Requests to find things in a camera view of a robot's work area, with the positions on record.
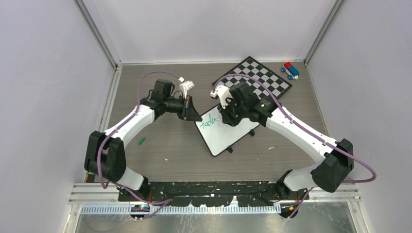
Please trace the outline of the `small whiteboard with stand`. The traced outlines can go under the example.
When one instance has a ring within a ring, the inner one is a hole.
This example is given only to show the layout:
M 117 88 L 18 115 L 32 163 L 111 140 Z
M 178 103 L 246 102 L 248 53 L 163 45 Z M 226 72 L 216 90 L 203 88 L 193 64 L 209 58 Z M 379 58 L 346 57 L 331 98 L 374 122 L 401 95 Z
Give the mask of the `small whiteboard with stand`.
M 214 157 L 226 150 L 232 153 L 232 146 L 248 134 L 253 136 L 254 129 L 259 126 L 257 122 L 251 122 L 247 118 L 234 127 L 224 124 L 218 105 L 204 112 L 201 117 L 202 121 L 196 121 L 194 125 Z

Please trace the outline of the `green marker cap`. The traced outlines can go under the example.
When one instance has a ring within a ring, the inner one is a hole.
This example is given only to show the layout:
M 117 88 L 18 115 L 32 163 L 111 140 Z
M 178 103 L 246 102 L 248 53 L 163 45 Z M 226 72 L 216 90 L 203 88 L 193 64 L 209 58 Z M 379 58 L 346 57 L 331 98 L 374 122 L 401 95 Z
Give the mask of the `green marker cap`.
M 138 144 L 140 145 L 140 144 L 142 144 L 144 141 L 145 141 L 145 137 L 142 137 L 139 141 L 138 141 Z

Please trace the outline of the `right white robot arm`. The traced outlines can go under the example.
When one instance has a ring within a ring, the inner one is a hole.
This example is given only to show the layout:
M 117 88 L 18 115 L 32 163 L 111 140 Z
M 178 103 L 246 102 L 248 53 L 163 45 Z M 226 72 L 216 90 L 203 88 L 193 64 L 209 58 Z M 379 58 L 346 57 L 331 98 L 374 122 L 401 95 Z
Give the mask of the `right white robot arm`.
M 321 134 L 294 117 L 271 96 L 259 98 L 252 87 L 240 82 L 230 88 L 219 85 L 210 93 L 218 99 L 218 110 L 223 123 L 235 127 L 243 119 L 280 133 L 306 152 L 315 162 L 314 165 L 291 169 L 276 182 L 278 195 L 290 199 L 297 191 L 319 187 L 333 193 L 352 171 L 353 159 L 344 155 L 352 152 L 350 141 L 337 141 Z

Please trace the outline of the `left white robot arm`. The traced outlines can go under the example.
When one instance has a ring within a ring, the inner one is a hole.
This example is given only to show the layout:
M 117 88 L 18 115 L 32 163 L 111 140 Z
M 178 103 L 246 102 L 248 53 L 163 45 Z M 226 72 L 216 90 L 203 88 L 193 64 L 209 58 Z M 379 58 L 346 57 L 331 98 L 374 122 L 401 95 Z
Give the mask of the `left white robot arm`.
M 156 121 L 164 113 L 175 113 L 186 121 L 201 121 L 202 118 L 193 105 L 187 92 L 194 87 L 192 81 L 180 80 L 179 92 L 173 95 L 174 84 L 159 79 L 149 95 L 140 100 L 122 121 L 104 132 L 94 131 L 89 136 L 84 168 L 103 180 L 126 186 L 138 201 L 149 195 L 148 179 L 134 172 L 126 164 L 125 148 L 128 143 L 146 126 Z

